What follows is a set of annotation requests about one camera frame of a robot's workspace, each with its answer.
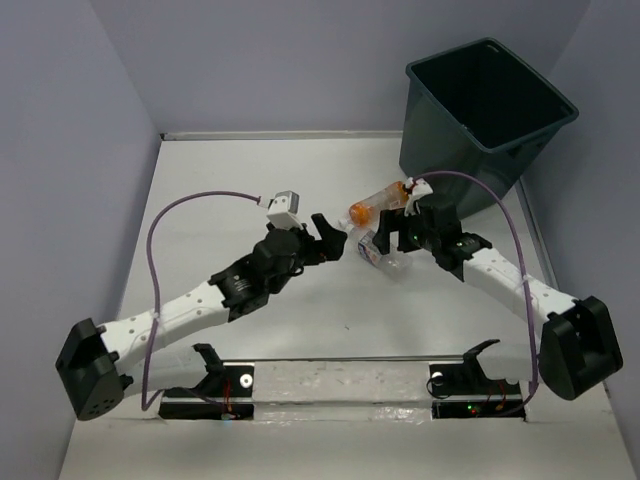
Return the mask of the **Pocari Sweat labelled bottle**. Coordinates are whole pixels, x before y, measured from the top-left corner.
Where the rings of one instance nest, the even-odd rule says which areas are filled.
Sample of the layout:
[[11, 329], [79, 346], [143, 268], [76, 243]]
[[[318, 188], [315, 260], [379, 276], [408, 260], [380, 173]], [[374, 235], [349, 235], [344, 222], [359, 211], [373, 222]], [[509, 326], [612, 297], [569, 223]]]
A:
[[392, 279], [400, 279], [410, 269], [412, 262], [407, 254], [392, 249], [383, 254], [374, 244], [375, 232], [370, 228], [357, 227], [348, 223], [345, 228], [349, 240], [358, 255], [369, 265], [383, 272]]

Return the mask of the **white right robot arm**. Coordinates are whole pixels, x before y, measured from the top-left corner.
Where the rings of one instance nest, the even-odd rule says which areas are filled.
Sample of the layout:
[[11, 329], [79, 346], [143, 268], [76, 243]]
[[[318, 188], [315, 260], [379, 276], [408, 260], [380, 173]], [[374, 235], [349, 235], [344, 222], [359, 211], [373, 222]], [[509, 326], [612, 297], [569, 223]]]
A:
[[542, 381], [564, 400], [574, 400], [622, 369], [624, 361], [608, 307], [594, 296], [577, 299], [523, 273], [492, 244], [463, 230], [455, 207], [422, 198], [412, 213], [384, 210], [374, 235], [376, 247], [390, 249], [398, 236], [404, 253], [426, 250], [436, 264], [523, 319], [533, 334], [520, 371], [503, 356], [479, 356], [460, 368], [462, 384], [482, 392], [497, 379]]

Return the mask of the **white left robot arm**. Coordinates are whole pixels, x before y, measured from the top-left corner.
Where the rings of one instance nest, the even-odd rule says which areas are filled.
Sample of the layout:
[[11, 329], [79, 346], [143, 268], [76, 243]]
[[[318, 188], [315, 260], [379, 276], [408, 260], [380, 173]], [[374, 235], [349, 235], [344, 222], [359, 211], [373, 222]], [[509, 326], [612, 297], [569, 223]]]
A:
[[129, 318], [97, 325], [74, 324], [55, 362], [75, 416], [105, 415], [126, 396], [149, 390], [151, 356], [183, 338], [247, 316], [268, 303], [310, 266], [339, 260], [347, 235], [321, 214], [304, 225], [267, 227], [251, 253], [190, 292]]

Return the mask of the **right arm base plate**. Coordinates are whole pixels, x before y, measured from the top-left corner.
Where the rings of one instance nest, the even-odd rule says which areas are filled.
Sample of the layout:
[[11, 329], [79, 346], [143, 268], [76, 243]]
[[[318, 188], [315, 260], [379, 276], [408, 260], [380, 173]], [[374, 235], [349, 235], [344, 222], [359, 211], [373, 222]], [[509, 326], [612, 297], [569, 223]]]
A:
[[426, 389], [434, 420], [500, 416], [524, 400], [518, 384], [488, 380], [462, 363], [431, 364]]

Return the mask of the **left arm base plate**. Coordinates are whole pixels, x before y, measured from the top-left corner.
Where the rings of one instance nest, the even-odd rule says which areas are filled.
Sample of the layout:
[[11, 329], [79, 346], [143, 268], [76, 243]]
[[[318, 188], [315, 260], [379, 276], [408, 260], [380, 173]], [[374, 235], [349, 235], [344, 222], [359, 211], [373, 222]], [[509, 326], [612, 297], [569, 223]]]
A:
[[196, 387], [166, 391], [158, 414], [165, 420], [252, 420], [254, 371], [254, 363], [225, 362], [221, 373]]

